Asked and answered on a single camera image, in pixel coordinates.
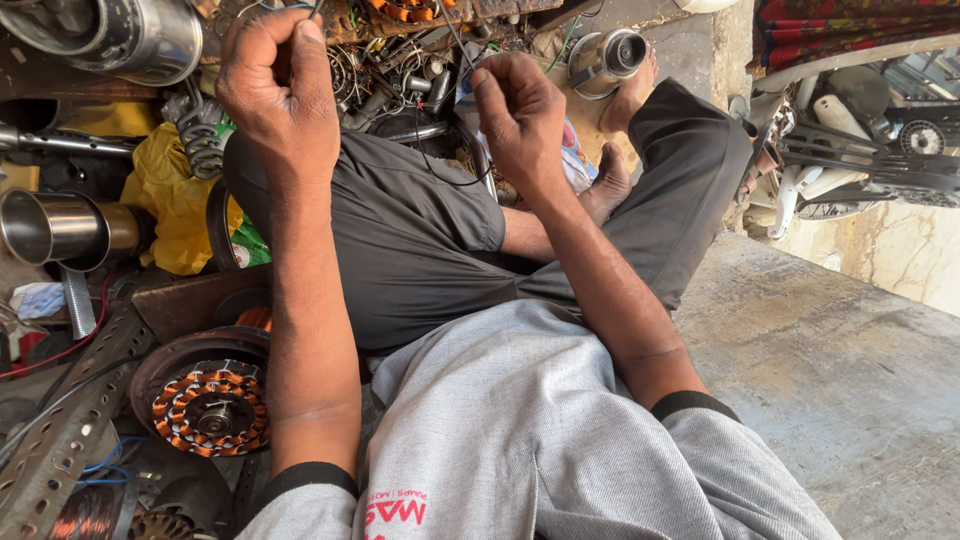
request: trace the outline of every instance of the sweatshirt sleeve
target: sweatshirt sleeve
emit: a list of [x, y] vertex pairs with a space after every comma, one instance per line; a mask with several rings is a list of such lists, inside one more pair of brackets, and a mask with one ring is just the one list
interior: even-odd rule
[[238, 540], [346, 540], [352, 537], [357, 487], [330, 463], [294, 465], [257, 496]]
[[703, 488], [725, 538], [840, 538], [759, 435], [726, 405], [676, 392], [651, 409]]

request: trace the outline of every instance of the dark grey trousers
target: dark grey trousers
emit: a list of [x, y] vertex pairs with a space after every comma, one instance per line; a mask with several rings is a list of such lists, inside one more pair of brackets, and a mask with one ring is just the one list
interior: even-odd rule
[[[636, 113], [629, 136], [644, 172], [603, 230], [663, 305], [675, 309], [719, 230], [751, 142], [729, 116], [672, 79]], [[431, 164], [454, 183], [472, 180], [441, 161]], [[268, 176], [241, 133], [229, 139], [224, 178], [269, 243]], [[340, 277], [361, 349], [388, 353], [517, 298], [579, 313], [558, 261], [525, 276], [473, 257], [500, 249], [503, 212], [481, 184], [438, 180], [411, 148], [343, 134], [332, 191]]]

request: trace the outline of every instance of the bare foot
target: bare foot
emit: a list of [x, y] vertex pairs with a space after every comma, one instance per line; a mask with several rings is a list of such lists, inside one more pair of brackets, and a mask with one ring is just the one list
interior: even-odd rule
[[654, 91], [654, 81], [660, 73], [660, 67], [657, 66], [657, 51], [650, 45], [649, 39], [647, 39], [647, 47], [650, 48], [647, 58], [643, 59], [634, 76], [620, 86], [606, 110], [600, 115], [601, 132], [615, 134], [627, 131], [634, 113], [643, 107]]
[[633, 187], [630, 180], [630, 171], [623, 162], [623, 154], [615, 142], [603, 145], [603, 158], [600, 159], [600, 168], [597, 179], [586, 191], [580, 194], [577, 200], [587, 211], [597, 227], [607, 223], [610, 214], [619, 207], [630, 195]]

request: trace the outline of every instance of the black sleeve cuff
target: black sleeve cuff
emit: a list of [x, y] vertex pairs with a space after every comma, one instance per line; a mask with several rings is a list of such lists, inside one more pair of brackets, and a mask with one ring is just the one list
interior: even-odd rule
[[681, 390], [663, 396], [660, 398], [660, 401], [650, 409], [650, 413], [654, 415], [654, 418], [663, 422], [667, 416], [679, 410], [693, 407], [715, 410], [735, 422], [740, 422], [740, 419], [736, 417], [736, 414], [734, 414], [733, 410], [728, 406], [723, 405], [713, 396], [694, 390]]
[[259, 514], [261, 510], [267, 507], [267, 504], [272, 503], [274, 499], [280, 495], [292, 489], [314, 483], [328, 483], [342, 487], [347, 493], [350, 493], [354, 499], [360, 497], [360, 493], [357, 490], [357, 482], [353, 481], [347, 471], [337, 467], [333, 463], [307, 461], [306, 463], [298, 463], [292, 467], [287, 467], [281, 471], [279, 475], [276, 475], [276, 478], [267, 482], [263, 491], [256, 497], [256, 505], [253, 507], [253, 513], [251, 515], [255, 516]]

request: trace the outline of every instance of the green wire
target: green wire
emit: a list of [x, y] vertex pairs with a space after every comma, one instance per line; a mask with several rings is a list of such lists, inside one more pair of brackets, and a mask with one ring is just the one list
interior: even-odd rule
[[560, 51], [557, 53], [557, 58], [553, 59], [553, 61], [550, 62], [550, 67], [547, 67], [547, 68], [546, 68], [546, 71], [543, 72], [544, 74], [550, 73], [550, 70], [553, 69], [553, 66], [557, 64], [557, 61], [560, 59], [560, 56], [561, 56], [561, 55], [564, 53], [564, 51], [566, 50], [566, 45], [570, 42], [570, 36], [573, 36], [573, 29], [576, 28], [576, 27], [577, 27], [577, 23], [580, 22], [580, 16], [581, 16], [581, 15], [577, 15], [576, 18], [573, 19], [573, 24], [570, 25], [570, 30], [569, 30], [569, 32], [566, 33], [566, 38], [564, 39], [564, 44], [563, 44], [563, 46], [560, 47]]

